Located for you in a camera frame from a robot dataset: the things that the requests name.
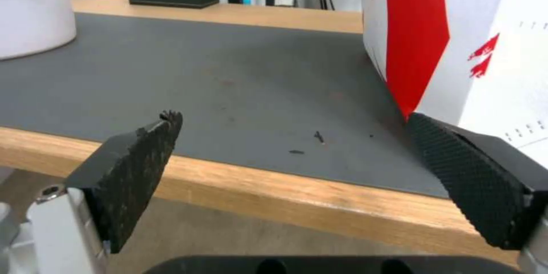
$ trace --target small black fragment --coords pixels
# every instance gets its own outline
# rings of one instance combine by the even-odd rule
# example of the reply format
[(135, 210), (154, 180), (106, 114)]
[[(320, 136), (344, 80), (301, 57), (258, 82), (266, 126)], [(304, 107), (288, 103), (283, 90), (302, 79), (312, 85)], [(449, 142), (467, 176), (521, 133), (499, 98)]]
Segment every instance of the small black fragment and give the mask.
[(319, 133), (319, 131), (316, 131), (314, 137), (316, 137), (323, 145), (325, 145), (325, 142), (323, 141), (323, 136)]

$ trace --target gray mat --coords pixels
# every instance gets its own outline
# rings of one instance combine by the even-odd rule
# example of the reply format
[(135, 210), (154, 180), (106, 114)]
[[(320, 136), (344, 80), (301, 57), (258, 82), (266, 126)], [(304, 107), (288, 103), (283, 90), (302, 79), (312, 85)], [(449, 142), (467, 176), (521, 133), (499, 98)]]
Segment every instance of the gray mat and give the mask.
[(77, 25), (67, 46), (0, 62), (1, 126), (104, 141), (171, 108), (185, 118), (178, 155), (447, 196), (360, 35), (87, 14)]

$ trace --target textured rubber pad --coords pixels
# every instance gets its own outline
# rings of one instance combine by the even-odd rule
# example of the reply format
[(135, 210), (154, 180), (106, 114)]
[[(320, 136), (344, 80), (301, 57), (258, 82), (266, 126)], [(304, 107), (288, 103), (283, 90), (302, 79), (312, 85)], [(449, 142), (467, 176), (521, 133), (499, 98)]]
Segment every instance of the textured rubber pad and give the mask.
[(423, 160), (485, 240), (521, 249), (547, 202), (547, 171), (503, 140), (414, 113), (408, 131)]
[(66, 179), (84, 192), (110, 253), (120, 251), (146, 209), (181, 127), (180, 113), (164, 112), (158, 122), (109, 138)]

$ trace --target white paper bag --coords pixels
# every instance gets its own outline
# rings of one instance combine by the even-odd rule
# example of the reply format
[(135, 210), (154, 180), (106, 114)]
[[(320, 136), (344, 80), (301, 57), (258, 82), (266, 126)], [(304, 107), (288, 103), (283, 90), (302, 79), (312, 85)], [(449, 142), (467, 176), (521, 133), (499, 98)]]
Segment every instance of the white paper bag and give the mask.
[(545, 0), (362, 0), (366, 50), (401, 112), (501, 137), (548, 167)]

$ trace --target red graphic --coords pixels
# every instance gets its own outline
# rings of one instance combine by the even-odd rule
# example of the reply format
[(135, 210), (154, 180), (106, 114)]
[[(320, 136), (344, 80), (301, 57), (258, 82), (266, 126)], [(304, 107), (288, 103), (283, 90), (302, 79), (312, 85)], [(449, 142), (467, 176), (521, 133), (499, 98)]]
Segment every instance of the red graphic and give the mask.
[(386, 0), (387, 85), (407, 118), (417, 108), (447, 42), (445, 0)]
[(475, 65), (470, 70), (470, 77), (482, 77), (487, 73), (487, 67), (489, 66), (489, 62), (491, 61), (491, 56), (493, 55), (493, 50), (495, 49), (495, 46), (497, 46), (497, 40), (499, 39), (499, 33), (495, 35), (493, 38), (488, 40), (485, 44), (483, 44), (478, 50), (474, 51), (470, 57), (468, 57), (468, 61), (479, 57), (479, 56), (485, 56), (489, 55), (487, 58), (485, 58), (482, 62), (480, 62), (478, 65)]
[(483, 44), (478, 50), (474, 51), (470, 57), (468, 57), (468, 61), (474, 59), (475, 57), (487, 55), (495, 49), (495, 46), (497, 45), (497, 40), (499, 39), (499, 34), (495, 35), (491, 40), (488, 40), (485, 44)]

